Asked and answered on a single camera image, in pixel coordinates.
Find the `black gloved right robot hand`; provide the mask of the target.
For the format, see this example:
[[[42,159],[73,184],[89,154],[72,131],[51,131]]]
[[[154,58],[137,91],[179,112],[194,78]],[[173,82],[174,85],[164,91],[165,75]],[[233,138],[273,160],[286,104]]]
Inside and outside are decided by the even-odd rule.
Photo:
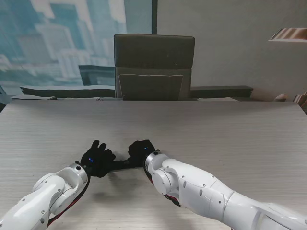
[[[128,161],[131,167],[142,167],[146,158],[156,149],[150,140],[135,141],[128,147]]]

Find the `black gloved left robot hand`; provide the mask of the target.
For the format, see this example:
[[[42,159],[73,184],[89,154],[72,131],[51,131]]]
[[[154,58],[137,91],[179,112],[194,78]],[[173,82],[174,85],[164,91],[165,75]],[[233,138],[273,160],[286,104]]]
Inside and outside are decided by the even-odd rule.
[[[90,176],[102,178],[111,171],[115,158],[115,154],[106,149],[105,143],[100,144],[99,140],[95,140],[90,149],[83,154],[80,165]]]

